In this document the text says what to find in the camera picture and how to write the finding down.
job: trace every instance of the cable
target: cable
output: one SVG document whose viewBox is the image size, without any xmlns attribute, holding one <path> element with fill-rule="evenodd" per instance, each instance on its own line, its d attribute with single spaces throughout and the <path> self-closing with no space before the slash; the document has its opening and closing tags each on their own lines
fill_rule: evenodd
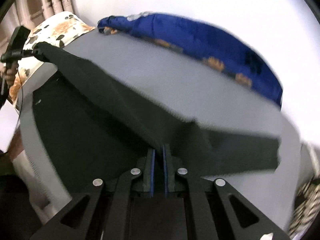
<svg viewBox="0 0 320 240">
<path fill-rule="evenodd" d="M 20 111 L 19 111 L 19 117 L 18 117 L 18 121 L 17 121 L 15 130 L 17 130 L 17 126 L 18 126 L 18 124 L 19 124 L 19 120 L 20 120 L 21 112 L 22 112 L 22 106 L 23 106 L 23 84 L 22 84 L 22 80 L 21 80 L 21 78 L 20 78 L 19 68 L 18 68 L 18 76 L 19 76 L 19 79 L 20 79 L 22 99 L 21 99 L 21 106 L 20 106 Z"/>
</svg>

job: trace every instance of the dark gray fabric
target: dark gray fabric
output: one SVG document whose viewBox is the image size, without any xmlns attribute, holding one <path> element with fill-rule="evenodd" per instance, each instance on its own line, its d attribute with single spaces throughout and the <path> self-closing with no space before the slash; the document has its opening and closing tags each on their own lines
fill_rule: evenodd
<svg viewBox="0 0 320 240">
<path fill-rule="evenodd" d="M 320 147 L 315 146 L 315 152 L 318 156 L 318 159 L 320 160 Z"/>
<path fill-rule="evenodd" d="M 225 178 L 279 227 L 287 228 L 299 175 L 300 142 L 294 127 L 273 103 L 197 61 L 122 34 L 106 37 L 92 31 L 65 49 L 103 66 L 172 113 L 186 119 L 196 117 L 204 128 L 215 126 L 280 136 L 281 162 L 276 172 L 251 172 Z M 44 83 L 49 69 L 55 68 L 44 64 L 37 70 L 39 74 L 35 76 L 36 72 L 28 82 Z M 27 127 L 21 130 L 25 137 Z M 33 149 L 31 142 L 25 148 L 28 155 L 29 149 Z M 35 159 L 34 166 L 40 165 Z M 50 187 L 50 180 L 44 179 L 43 183 Z"/>
</svg>

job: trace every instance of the blue pillowcase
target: blue pillowcase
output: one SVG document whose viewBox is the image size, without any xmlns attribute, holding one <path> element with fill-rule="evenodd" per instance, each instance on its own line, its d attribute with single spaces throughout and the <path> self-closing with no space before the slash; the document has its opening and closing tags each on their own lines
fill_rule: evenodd
<svg viewBox="0 0 320 240">
<path fill-rule="evenodd" d="M 264 60 L 229 33 L 201 22 L 160 13 L 110 16 L 101 33 L 126 32 L 203 61 L 281 106 L 282 87 Z"/>
</svg>

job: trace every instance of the white wall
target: white wall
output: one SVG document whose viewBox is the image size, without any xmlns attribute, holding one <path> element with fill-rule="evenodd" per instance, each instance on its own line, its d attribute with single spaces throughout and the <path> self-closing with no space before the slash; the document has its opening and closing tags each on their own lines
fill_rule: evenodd
<svg viewBox="0 0 320 240">
<path fill-rule="evenodd" d="M 303 0 L 73 0 L 86 23 L 160 11 L 220 26 L 255 48 L 283 87 L 282 111 L 320 145 L 320 25 Z"/>
</svg>

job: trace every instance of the floral pillowcase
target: floral pillowcase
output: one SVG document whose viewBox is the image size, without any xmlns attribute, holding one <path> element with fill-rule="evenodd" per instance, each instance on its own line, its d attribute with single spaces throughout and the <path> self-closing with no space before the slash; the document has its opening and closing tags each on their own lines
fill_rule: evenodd
<svg viewBox="0 0 320 240">
<path fill-rule="evenodd" d="M 88 26 L 73 13 L 60 12 L 34 28 L 23 49 L 33 49 L 38 42 L 43 41 L 63 48 L 82 34 L 94 29 L 95 27 Z M 24 84 L 42 64 L 42 61 L 34 57 L 23 58 L 19 61 L 20 78 L 17 74 L 14 85 L 10 88 L 10 97 L 14 105 L 21 84 Z"/>
</svg>

